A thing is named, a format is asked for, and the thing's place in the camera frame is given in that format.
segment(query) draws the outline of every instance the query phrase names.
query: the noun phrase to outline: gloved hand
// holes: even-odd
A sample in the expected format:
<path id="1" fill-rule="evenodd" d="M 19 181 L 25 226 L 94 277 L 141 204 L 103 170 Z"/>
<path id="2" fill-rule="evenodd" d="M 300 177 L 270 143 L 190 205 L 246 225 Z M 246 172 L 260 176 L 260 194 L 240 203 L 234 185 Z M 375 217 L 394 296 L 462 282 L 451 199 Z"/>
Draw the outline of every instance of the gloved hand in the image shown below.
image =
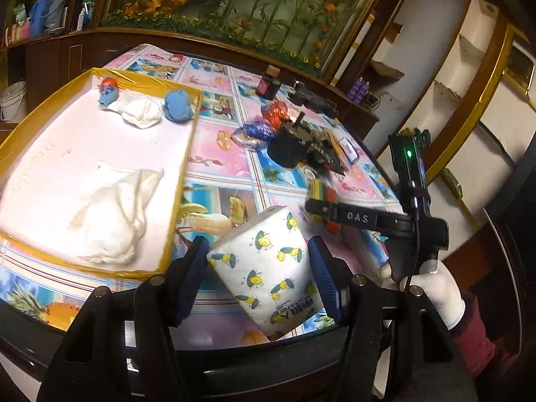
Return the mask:
<path id="1" fill-rule="evenodd" d="M 431 267 L 434 263 L 433 260 L 424 262 L 419 270 L 419 275 L 412 276 L 410 285 L 419 286 L 424 290 L 447 329 L 451 330 L 462 320 L 465 313 L 465 302 L 462 300 L 460 289 L 447 267 L 443 262 L 438 261 L 437 272 L 432 272 Z M 380 267 L 379 276 L 384 275 L 383 278 L 385 278 L 386 274 L 390 275 L 391 267 L 386 267 L 388 264 Z M 407 278 L 400 282 L 401 291 L 406 287 L 406 282 Z M 396 285 L 391 278 L 386 278 L 382 287 L 392 288 L 392 284 Z"/>

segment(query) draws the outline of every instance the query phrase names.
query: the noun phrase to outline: screw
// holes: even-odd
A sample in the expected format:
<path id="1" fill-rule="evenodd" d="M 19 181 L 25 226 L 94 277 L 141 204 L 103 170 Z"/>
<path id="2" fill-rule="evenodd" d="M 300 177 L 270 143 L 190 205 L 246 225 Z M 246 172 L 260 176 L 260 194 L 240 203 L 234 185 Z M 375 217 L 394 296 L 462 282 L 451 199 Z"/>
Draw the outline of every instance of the screw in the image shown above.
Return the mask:
<path id="1" fill-rule="evenodd" d="M 424 293 L 424 290 L 421 289 L 419 286 L 409 286 L 409 291 L 412 295 L 417 297 L 422 296 L 422 294 Z"/>
<path id="2" fill-rule="evenodd" d="M 352 278 L 352 282 L 361 287 L 366 284 L 366 278 L 363 275 L 355 275 Z"/>
<path id="3" fill-rule="evenodd" d="M 152 286 L 160 286 L 163 282 L 164 277 L 162 275 L 151 276 L 151 279 L 149 280 L 149 283 L 151 283 Z"/>
<path id="4" fill-rule="evenodd" d="M 93 293 L 95 294 L 96 297 L 103 297 L 105 295 L 108 294 L 108 292 L 110 291 L 110 289 L 106 286 L 100 286 L 100 287 L 97 287 Z"/>

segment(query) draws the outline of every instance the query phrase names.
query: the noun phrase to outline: table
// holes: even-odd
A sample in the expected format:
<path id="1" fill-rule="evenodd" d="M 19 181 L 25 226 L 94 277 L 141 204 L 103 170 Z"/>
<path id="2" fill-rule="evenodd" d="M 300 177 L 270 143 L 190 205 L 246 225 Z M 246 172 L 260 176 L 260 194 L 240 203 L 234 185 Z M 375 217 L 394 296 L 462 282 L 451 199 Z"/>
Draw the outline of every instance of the table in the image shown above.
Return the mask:
<path id="1" fill-rule="evenodd" d="M 261 114 L 270 103 L 255 94 L 260 76 L 241 69 L 169 53 L 150 44 L 141 44 L 119 56 L 106 67 L 126 69 L 193 85 L 204 91 L 199 122 L 189 154 L 184 182 L 183 204 L 199 204 L 207 214 L 226 216 L 233 223 L 245 221 L 271 205 L 289 206 L 298 214 L 299 226 L 306 239 L 321 234 L 334 256 L 345 259 L 356 273 L 360 270 L 354 250 L 338 234 L 330 234 L 321 225 L 307 222 L 304 203 L 308 183 L 313 178 L 329 182 L 344 202 L 401 212 L 396 196 L 371 158 L 337 121 L 318 115 L 305 107 L 296 107 L 287 99 L 291 87 L 283 85 L 278 99 L 289 107 L 304 111 L 305 121 L 327 128 L 339 139 L 346 137 L 360 156 L 346 176 L 319 174 L 309 166 L 286 170 L 266 155 L 246 151 L 230 141 L 230 134 L 241 124 Z M 218 144 L 229 139 L 230 143 Z M 243 210 L 237 209 L 242 204 Z M 213 243 L 217 223 L 203 232 L 191 230 L 191 219 L 178 219 L 173 258 L 186 252 L 187 241 L 197 234 Z M 377 234 L 356 230 L 360 252 L 374 254 L 376 261 L 387 255 Z M 113 291 L 135 288 L 138 281 L 100 278 L 68 270 L 33 258 L 13 243 L 0 243 L 0 298 L 23 313 L 49 325 L 66 330 L 85 299 L 97 286 Z M 288 334 L 295 337 L 333 324 L 322 310 Z M 135 346 L 133 322 L 125 326 L 127 345 Z M 267 342 L 253 321 L 242 311 L 234 297 L 209 267 L 196 298 L 192 313 L 179 328 L 172 330 L 176 349 L 218 349 Z"/>

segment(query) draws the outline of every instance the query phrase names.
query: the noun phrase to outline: glass panel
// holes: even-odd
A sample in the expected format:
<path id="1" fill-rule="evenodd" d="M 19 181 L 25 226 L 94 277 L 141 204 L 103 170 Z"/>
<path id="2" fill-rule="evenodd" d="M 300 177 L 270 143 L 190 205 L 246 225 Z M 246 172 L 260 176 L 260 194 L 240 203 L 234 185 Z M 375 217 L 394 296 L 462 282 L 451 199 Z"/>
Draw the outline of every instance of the glass panel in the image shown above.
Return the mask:
<path id="1" fill-rule="evenodd" d="M 364 0 L 110 0 L 103 25 L 217 40 L 320 75 Z"/>

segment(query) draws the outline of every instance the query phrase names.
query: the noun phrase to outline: lemon print package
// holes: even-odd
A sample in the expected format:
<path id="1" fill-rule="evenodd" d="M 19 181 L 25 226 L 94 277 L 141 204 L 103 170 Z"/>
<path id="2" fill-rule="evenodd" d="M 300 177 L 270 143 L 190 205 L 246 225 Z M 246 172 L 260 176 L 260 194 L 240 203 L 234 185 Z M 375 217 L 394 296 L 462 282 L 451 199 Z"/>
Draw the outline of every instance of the lemon print package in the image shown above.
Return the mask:
<path id="1" fill-rule="evenodd" d="M 218 240 L 208 262 L 269 340 L 321 310 L 307 244 L 288 207 L 272 206 Z"/>

